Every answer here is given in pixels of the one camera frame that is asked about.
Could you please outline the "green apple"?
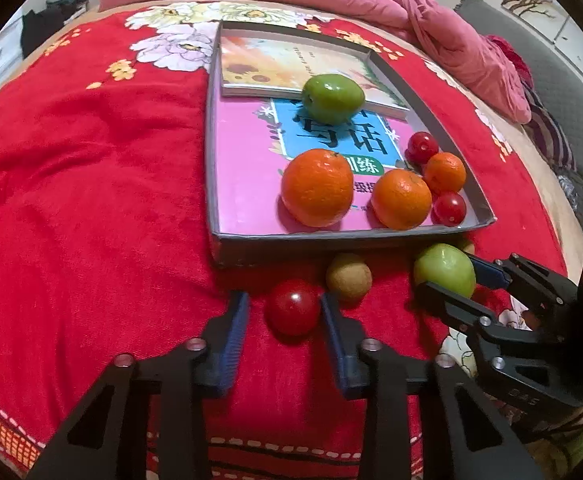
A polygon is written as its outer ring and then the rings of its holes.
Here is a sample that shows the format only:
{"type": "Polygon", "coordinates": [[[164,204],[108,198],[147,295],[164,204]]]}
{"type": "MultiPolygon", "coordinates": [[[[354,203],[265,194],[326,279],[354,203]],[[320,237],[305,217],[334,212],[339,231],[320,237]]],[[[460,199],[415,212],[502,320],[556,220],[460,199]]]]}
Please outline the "green apple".
{"type": "Polygon", "coordinates": [[[466,298],[473,296],[477,280],[473,263],[461,249],[435,244],[419,255],[413,266],[415,285],[432,282],[466,298]]]}
{"type": "Polygon", "coordinates": [[[352,79],[340,74],[309,78],[301,90],[305,114],[316,122],[339,126],[362,110],[365,94],[352,79]]]}

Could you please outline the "red cherry tomato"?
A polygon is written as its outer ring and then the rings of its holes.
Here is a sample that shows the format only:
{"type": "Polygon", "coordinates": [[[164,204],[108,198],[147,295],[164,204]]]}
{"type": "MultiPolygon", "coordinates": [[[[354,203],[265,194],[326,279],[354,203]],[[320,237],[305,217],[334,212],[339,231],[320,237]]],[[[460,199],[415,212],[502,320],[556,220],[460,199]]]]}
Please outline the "red cherry tomato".
{"type": "Polygon", "coordinates": [[[464,198],[457,193],[444,193],[433,202],[433,220],[443,226],[459,226],[466,217],[464,198]]]}
{"type": "Polygon", "coordinates": [[[426,165],[429,159],[439,153],[439,144],[427,131],[418,131],[410,137],[405,150],[405,158],[416,166],[426,165]]]}
{"type": "Polygon", "coordinates": [[[264,307],[270,330],[286,339],[307,336],[319,323],[320,314],[320,290],[300,278],[276,284],[264,307]]]}

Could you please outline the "small orange tangerine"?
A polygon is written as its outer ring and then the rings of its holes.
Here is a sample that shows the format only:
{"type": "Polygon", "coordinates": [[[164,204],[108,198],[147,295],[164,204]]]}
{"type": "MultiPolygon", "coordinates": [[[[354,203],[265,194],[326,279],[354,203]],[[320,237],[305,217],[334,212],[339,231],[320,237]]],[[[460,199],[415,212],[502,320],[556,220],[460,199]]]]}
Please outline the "small orange tangerine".
{"type": "Polygon", "coordinates": [[[440,152],[426,162],[423,178],[433,194],[459,193],[464,188],[467,173],[462,159],[449,152],[440,152]]]}

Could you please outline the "large orange tangerine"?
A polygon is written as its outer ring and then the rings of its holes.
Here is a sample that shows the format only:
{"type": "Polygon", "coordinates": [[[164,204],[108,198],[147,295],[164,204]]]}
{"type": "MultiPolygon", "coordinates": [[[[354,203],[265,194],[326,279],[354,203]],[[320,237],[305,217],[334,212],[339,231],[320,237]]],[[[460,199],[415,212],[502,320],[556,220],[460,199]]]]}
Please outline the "large orange tangerine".
{"type": "Polygon", "coordinates": [[[338,223],[353,202],[353,173],[347,159],[324,148],[296,156],[285,168],[281,198],[304,226],[327,228],[338,223]]]}

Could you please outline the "small brown longan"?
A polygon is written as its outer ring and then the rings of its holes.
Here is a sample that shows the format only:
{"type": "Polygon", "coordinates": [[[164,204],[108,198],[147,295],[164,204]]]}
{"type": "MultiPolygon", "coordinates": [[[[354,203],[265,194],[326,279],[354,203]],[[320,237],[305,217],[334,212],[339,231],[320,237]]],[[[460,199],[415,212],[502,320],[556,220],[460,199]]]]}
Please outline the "small brown longan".
{"type": "Polygon", "coordinates": [[[459,242],[456,243],[456,247],[461,249],[463,252],[466,252],[470,255],[476,254],[475,244],[471,240],[467,240],[466,238],[462,238],[459,242]]]}
{"type": "Polygon", "coordinates": [[[329,265],[326,286],[342,301],[362,299],[372,288],[373,277],[369,267],[358,255],[342,254],[329,265]]]}

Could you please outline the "striped pillow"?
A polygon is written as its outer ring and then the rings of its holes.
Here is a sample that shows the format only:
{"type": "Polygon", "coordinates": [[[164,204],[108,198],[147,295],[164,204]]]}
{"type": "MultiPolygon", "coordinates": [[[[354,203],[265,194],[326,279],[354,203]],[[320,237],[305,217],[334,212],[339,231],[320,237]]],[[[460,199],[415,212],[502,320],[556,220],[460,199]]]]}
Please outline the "striped pillow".
{"type": "Polygon", "coordinates": [[[523,82],[523,91],[531,111],[530,122],[523,126],[527,136],[549,166],[576,171],[575,155],[561,125],[544,106],[534,88],[523,82]]]}

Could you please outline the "grey headboard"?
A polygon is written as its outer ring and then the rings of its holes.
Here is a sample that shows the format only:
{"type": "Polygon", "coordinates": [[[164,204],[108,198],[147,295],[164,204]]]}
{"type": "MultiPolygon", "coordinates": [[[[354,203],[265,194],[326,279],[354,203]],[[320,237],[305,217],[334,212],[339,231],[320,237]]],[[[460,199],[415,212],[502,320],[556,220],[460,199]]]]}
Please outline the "grey headboard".
{"type": "Polygon", "coordinates": [[[483,0],[461,0],[455,7],[477,32],[506,40],[529,67],[534,91],[561,125],[583,179],[583,81],[531,28],[483,0]]]}

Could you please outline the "red floral blanket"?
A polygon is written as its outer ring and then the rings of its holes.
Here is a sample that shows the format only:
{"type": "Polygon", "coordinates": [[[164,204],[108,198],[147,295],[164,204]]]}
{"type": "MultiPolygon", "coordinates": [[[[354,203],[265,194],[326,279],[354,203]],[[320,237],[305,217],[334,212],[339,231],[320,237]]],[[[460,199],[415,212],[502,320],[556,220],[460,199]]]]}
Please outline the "red floral blanket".
{"type": "Polygon", "coordinates": [[[171,350],[244,289],[236,384],[205,404],[214,477],[351,479],[363,404],[338,392],[321,332],[284,344],[264,322],[271,288],[320,289],[328,256],[214,263],[208,74],[150,61],[157,25],[156,10],[90,18],[0,90],[0,464],[25,478],[114,356],[171,350]]]}

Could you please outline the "pink Chinese workbook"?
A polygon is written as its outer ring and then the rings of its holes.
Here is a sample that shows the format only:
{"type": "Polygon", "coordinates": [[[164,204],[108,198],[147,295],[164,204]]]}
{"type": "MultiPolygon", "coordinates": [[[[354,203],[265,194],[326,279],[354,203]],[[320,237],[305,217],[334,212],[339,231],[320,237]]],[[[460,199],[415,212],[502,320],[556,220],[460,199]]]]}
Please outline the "pink Chinese workbook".
{"type": "Polygon", "coordinates": [[[409,231],[430,221],[433,195],[409,168],[403,120],[362,110],[315,122],[295,101],[214,103],[216,217],[223,234],[409,231]]]}

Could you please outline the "sunflower cover book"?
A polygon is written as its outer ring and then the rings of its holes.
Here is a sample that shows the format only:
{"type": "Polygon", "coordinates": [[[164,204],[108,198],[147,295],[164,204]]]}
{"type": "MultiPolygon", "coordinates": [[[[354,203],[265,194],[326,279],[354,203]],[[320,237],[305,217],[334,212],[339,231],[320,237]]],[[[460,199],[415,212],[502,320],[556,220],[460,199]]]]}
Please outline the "sunflower cover book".
{"type": "Polygon", "coordinates": [[[409,104],[374,70],[369,55],[325,41],[281,35],[241,36],[222,32],[220,73],[226,96],[298,99],[313,76],[341,75],[365,94],[371,112],[403,119],[409,104]]]}

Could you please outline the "black bag on floor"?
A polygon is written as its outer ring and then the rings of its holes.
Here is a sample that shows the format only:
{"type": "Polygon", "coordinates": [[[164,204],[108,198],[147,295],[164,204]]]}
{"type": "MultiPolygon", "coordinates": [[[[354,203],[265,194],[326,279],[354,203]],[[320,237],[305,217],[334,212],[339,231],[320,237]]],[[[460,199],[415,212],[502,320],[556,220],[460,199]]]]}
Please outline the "black bag on floor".
{"type": "Polygon", "coordinates": [[[26,58],[68,22],[89,10],[90,0],[45,0],[40,12],[30,10],[22,17],[20,47],[26,58]]]}

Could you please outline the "tree wall painting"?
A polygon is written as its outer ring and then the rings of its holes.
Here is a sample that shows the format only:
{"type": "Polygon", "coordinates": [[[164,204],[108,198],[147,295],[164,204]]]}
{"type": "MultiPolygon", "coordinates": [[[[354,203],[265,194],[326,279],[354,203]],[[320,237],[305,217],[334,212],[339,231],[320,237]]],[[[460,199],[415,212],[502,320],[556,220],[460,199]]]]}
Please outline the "tree wall painting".
{"type": "Polygon", "coordinates": [[[502,0],[501,7],[554,42],[569,15],[557,0],[502,0]]]}

